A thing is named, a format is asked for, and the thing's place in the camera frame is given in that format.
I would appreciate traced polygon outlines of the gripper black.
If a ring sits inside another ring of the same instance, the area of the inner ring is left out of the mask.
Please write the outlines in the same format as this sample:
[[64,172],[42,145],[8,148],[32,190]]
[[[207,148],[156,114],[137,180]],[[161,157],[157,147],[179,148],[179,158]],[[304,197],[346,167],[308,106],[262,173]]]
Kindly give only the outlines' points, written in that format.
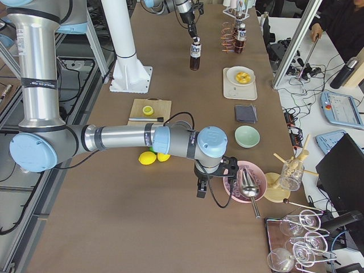
[[207,186],[209,182],[209,175],[200,162],[195,162],[194,173],[197,177],[197,195],[198,198],[205,198],[207,193]]
[[198,10],[199,14],[204,13],[203,2],[177,2],[176,8],[180,14],[182,22],[187,24],[188,33],[194,42],[197,42],[199,37],[197,34],[196,22],[195,22],[195,10]]

